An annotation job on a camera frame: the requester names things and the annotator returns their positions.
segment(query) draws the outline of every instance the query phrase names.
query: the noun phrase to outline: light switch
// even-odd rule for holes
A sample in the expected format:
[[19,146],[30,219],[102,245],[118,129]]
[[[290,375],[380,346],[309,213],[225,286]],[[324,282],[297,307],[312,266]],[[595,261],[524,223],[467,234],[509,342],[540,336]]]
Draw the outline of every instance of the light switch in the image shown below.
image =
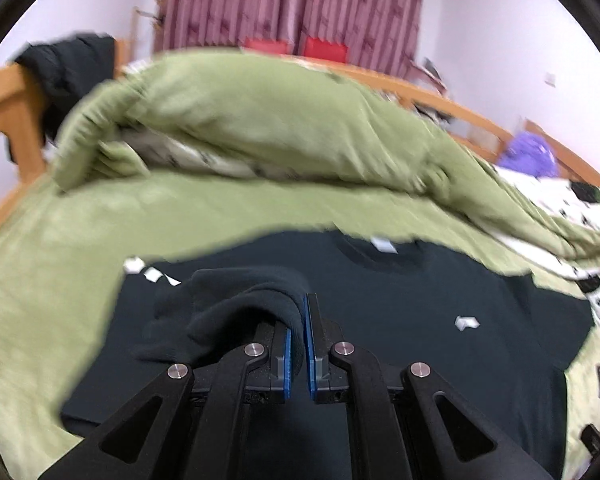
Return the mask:
[[555,88],[555,74],[547,72],[544,75],[544,82],[547,83],[549,86],[552,86],[553,88]]

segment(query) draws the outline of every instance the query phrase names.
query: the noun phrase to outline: purple plush toy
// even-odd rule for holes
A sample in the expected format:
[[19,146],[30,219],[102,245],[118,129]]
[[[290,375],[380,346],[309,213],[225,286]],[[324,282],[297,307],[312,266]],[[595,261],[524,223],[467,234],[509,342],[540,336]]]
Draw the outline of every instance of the purple plush toy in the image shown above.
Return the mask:
[[531,176],[558,176],[558,165],[551,147],[541,136],[530,132],[517,134],[496,164]]

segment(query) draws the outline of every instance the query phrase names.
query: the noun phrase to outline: patterned curtain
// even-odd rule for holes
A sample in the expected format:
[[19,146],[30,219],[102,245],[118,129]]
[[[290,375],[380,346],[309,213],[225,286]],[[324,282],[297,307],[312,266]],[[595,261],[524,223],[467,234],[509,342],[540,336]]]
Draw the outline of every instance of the patterned curtain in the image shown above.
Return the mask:
[[278,33],[281,8],[282,0],[161,0],[154,50],[236,45],[245,38],[292,41],[284,20]]
[[344,43],[349,62],[408,78],[422,0],[162,0],[155,50],[307,36]]
[[408,78],[422,0],[305,0],[299,50],[307,36],[344,43],[348,61]]

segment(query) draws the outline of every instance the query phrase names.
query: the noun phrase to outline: red cushion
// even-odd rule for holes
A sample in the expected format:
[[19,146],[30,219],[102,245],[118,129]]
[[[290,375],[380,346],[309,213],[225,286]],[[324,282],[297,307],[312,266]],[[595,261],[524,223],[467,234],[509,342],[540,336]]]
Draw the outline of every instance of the red cushion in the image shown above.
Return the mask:
[[286,41],[276,40],[254,40],[253,38],[247,38],[244,40],[245,48],[252,48],[259,52],[266,52],[267,54],[288,54],[289,44]]
[[330,43],[329,41],[319,40],[318,38],[307,38],[304,42],[302,55],[305,57],[346,63],[348,51],[349,47],[341,43]]

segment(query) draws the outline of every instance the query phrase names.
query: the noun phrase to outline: black jacket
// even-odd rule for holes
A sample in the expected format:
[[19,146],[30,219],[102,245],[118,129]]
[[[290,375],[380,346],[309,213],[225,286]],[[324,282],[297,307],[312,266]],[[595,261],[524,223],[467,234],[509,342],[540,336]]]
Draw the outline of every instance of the black jacket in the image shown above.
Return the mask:
[[113,78],[115,40],[110,36],[80,34],[53,44],[29,45],[14,60],[36,77],[49,105],[42,115],[41,130],[55,140],[60,124],[98,83]]

